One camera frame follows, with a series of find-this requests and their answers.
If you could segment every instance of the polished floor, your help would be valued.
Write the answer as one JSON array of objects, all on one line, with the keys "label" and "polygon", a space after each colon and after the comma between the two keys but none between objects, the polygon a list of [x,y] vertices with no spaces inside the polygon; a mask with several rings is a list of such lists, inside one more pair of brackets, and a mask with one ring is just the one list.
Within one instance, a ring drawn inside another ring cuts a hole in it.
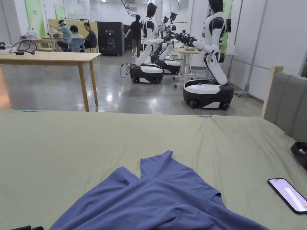
[{"label": "polished floor", "polygon": [[[182,86],[174,88],[171,76],[162,84],[133,84],[121,78],[120,65],[132,62],[130,52],[122,57],[102,56],[94,61],[99,106],[95,106],[89,65],[84,65],[91,112],[259,116],[262,103],[234,96],[228,111],[191,109],[182,97]],[[85,111],[77,67],[0,66],[0,109]],[[196,71],[201,77],[204,71]]]}]

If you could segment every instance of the wheel caster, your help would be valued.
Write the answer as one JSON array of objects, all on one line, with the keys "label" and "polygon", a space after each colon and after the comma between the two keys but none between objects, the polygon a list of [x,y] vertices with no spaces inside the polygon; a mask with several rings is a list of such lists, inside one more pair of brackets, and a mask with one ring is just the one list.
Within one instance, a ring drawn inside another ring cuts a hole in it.
[{"label": "wheel caster", "polygon": [[189,106],[191,107],[191,109],[195,109],[196,108],[196,102],[193,101],[193,100],[190,100]]},{"label": "wheel caster", "polygon": [[132,82],[135,84],[138,82],[138,80],[136,79],[136,77],[132,77]]},{"label": "wheel caster", "polygon": [[229,107],[230,107],[230,104],[229,104],[229,103],[225,103],[225,104],[221,107],[221,110],[226,111],[226,110],[229,109]]},{"label": "wheel caster", "polygon": [[160,84],[160,79],[159,79],[159,78],[156,78],[155,81],[154,81],[154,83],[155,83],[156,85]]}]

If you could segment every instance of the blue cloth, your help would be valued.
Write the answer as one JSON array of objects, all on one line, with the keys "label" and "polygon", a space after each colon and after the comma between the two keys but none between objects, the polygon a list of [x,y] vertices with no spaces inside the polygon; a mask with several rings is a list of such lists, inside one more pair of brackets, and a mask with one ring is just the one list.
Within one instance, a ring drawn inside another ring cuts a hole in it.
[{"label": "blue cloth", "polygon": [[124,167],[116,169],[50,229],[267,229],[226,209],[220,192],[172,154],[141,159],[141,179]]}]

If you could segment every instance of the white robot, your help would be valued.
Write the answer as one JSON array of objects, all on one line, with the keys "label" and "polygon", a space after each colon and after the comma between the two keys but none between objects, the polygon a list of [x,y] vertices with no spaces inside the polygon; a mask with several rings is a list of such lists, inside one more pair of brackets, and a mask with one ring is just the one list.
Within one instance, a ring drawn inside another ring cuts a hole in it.
[{"label": "white robot", "polygon": [[204,24],[205,41],[198,42],[193,37],[178,35],[176,38],[188,46],[199,49],[202,60],[212,73],[214,80],[191,80],[184,84],[183,97],[191,108],[227,110],[233,98],[234,89],[227,83],[227,77],[219,63],[224,61],[219,42],[231,30],[231,20],[225,20],[223,0],[209,0],[213,15]]},{"label": "white robot", "polygon": [[140,78],[144,78],[150,83],[159,84],[163,79],[163,69],[152,64],[149,58],[153,47],[162,43],[164,40],[161,38],[155,39],[157,32],[157,24],[152,17],[156,13],[157,6],[153,3],[149,3],[147,6],[147,16],[143,21],[142,30],[144,32],[144,49],[140,57],[135,61],[135,65],[130,68],[130,76],[133,83],[138,83]]},{"label": "white robot", "polygon": [[181,68],[181,64],[169,56],[170,52],[172,52],[174,49],[174,44],[179,42],[174,38],[176,26],[173,25],[173,21],[176,19],[176,16],[177,14],[171,12],[171,24],[168,26],[165,25],[168,22],[168,18],[164,17],[161,28],[161,35],[165,42],[159,46],[154,55],[150,56],[152,63],[160,66],[163,70],[168,70],[172,75],[177,75]]}]

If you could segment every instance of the smartphone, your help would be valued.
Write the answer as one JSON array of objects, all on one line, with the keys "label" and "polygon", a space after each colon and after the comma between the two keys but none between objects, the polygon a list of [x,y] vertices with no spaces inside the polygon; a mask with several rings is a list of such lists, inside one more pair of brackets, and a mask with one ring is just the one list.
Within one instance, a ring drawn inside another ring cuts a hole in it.
[{"label": "smartphone", "polygon": [[307,200],[284,178],[268,179],[268,184],[296,214],[307,214]]}]

